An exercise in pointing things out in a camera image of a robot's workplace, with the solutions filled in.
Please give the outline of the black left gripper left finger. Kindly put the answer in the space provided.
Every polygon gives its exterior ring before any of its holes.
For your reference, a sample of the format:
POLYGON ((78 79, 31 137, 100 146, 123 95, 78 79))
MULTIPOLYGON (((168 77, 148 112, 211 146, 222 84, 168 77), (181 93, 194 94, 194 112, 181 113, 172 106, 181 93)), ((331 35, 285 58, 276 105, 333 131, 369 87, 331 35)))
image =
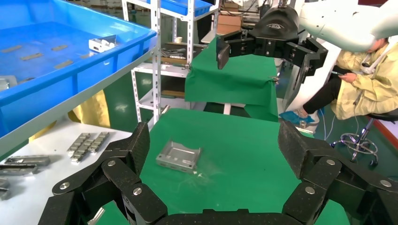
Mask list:
POLYGON ((85 225, 109 202, 131 225, 159 223, 168 209, 140 179, 149 148, 148 125, 140 122, 130 137, 109 143, 94 163, 54 185, 39 224, 85 225))

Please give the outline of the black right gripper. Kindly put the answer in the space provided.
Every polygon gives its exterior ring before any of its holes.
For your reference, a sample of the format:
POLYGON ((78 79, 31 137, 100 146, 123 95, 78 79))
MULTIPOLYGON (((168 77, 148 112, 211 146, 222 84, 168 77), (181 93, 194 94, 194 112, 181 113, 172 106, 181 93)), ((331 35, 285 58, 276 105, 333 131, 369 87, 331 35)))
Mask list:
POLYGON ((328 50, 314 38, 301 43, 298 35, 299 16, 290 6, 272 7, 254 28, 238 30, 216 38, 217 68, 223 69, 229 58, 254 54, 283 58, 300 68, 297 82, 323 67, 328 50))

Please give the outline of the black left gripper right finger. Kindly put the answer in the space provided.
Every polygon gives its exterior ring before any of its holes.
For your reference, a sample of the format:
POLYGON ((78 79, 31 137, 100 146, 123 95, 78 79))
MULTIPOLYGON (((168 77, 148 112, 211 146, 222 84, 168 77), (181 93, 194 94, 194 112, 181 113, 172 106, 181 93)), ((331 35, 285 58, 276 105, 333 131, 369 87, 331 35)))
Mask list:
POLYGON ((300 184, 285 202, 283 214, 298 224, 316 222, 328 201, 363 225, 398 222, 398 184, 350 162, 322 140, 306 137, 283 121, 278 146, 300 184))

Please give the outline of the bystander hand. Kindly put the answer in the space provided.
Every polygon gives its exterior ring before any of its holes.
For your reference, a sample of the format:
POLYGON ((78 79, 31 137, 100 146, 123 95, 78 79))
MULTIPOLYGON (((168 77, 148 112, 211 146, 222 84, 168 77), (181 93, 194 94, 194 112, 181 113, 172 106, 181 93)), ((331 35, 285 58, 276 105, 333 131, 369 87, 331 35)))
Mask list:
POLYGON ((357 78, 357 74, 356 73, 346 73, 344 75, 339 75, 338 77, 347 83, 353 83, 357 78))

